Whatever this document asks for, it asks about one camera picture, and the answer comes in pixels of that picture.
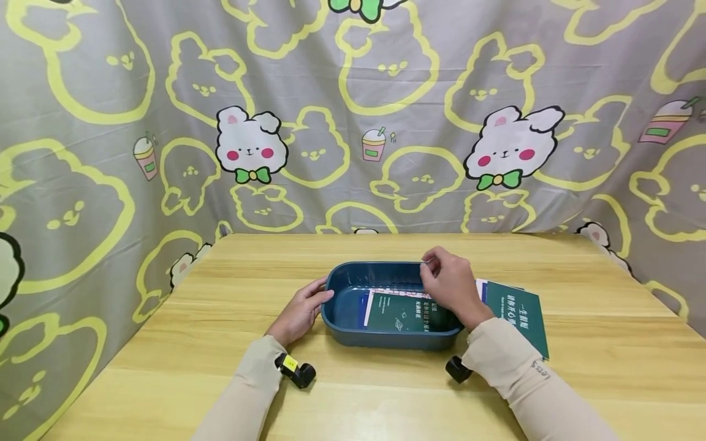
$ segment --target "beige sleeve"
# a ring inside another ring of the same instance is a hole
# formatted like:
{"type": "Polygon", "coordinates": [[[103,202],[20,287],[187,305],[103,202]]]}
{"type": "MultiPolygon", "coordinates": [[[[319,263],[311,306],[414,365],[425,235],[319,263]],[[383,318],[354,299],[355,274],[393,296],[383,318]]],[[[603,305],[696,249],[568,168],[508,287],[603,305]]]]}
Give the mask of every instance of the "beige sleeve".
{"type": "Polygon", "coordinates": [[[285,348],[270,335],[254,341],[192,441],[257,441],[280,389],[275,359],[282,352],[285,348]]]}
{"type": "Polygon", "coordinates": [[[468,336],[463,365],[508,401],[529,441],[611,441],[617,436],[510,323],[483,322],[468,336]]]}

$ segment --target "green card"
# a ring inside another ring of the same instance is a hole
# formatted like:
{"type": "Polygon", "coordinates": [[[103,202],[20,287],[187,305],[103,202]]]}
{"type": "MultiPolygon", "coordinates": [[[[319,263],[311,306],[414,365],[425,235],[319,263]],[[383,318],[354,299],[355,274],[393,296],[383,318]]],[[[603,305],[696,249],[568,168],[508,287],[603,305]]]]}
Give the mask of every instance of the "green card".
{"type": "Polygon", "coordinates": [[[516,327],[544,359],[549,360],[542,306],[539,304],[538,295],[488,282],[485,303],[496,317],[507,320],[516,327]]]}
{"type": "Polygon", "coordinates": [[[439,332],[448,327],[448,311],[428,298],[371,294],[367,330],[383,332],[439,332]]]}

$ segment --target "blue plastic tray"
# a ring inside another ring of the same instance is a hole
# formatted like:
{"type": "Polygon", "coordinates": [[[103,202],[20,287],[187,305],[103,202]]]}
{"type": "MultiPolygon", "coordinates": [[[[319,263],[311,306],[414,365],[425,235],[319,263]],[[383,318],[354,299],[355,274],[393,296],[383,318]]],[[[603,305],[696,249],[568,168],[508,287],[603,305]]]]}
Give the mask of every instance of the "blue plastic tray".
{"type": "Polygon", "coordinates": [[[345,346],[442,351],[453,346],[462,325],[449,314],[444,332],[379,332],[359,326],[361,294],[372,288],[423,292],[421,262],[347,262],[328,275],[326,289],[335,295],[323,304],[321,317],[333,338],[345,346]]]}

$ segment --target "cartoon print curtain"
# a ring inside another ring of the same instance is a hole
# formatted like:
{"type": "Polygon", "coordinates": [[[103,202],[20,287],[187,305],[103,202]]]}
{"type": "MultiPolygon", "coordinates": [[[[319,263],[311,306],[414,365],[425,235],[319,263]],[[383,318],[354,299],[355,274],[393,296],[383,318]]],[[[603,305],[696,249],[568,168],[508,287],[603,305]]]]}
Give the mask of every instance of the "cartoon print curtain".
{"type": "Polygon", "coordinates": [[[585,234],[706,333],[706,0],[2,5],[3,439],[232,232],[585,234]]]}

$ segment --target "wooden table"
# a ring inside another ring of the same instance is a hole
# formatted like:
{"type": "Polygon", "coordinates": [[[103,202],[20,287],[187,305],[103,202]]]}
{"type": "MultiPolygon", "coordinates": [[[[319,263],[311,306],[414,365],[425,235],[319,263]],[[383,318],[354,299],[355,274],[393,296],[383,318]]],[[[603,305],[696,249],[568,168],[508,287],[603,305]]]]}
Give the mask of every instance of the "wooden table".
{"type": "MultiPolygon", "coordinates": [[[[624,440],[706,439],[706,342],[583,237],[515,234],[229,236],[46,439],[187,440],[295,289],[341,262],[418,260],[437,244],[541,296],[550,366],[624,440]]],[[[282,383],[263,439],[524,439],[481,378],[450,381],[452,354],[340,346],[318,320],[293,352],[317,381],[282,383]]]]}

